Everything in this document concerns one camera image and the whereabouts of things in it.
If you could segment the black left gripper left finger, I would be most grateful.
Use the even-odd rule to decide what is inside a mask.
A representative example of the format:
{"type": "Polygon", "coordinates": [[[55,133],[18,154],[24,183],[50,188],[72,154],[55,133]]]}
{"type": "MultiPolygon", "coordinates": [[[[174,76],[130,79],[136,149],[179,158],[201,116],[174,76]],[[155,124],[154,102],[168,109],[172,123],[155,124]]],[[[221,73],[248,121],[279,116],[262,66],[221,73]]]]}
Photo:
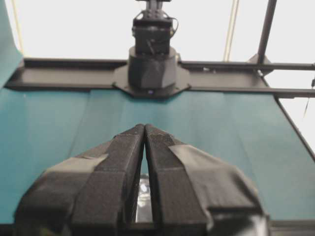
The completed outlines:
{"type": "Polygon", "coordinates": [[[144,125],[45,170],[14,214],[17,236],[115,236],[134,216],[144,125]]]}

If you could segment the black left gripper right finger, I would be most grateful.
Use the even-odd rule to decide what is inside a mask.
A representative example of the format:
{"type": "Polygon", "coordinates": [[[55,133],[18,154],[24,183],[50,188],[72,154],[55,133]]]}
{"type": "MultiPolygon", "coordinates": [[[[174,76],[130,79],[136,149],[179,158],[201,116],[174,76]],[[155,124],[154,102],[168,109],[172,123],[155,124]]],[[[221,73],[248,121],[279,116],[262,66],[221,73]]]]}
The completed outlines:
{"type": "Polygon", "coordinates": [[[149,124],[145,146],[153,218],[163,235],[269,235],[258,191],[238,167],[149,124]]]}

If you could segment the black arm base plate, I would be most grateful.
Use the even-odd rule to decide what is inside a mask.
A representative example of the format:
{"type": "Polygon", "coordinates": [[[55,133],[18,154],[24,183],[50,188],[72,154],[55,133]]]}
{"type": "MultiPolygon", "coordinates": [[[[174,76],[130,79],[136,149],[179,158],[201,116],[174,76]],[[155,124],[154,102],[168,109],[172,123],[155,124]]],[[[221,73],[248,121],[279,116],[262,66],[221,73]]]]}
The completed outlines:
{"type": "Polygon", "coordinates": [[[140,72],[128,65],[114,71],[113,86],[136,98],[166,99],[191,88],[190,74],[176,65],[164,72],[149,69],[140,72]]]}

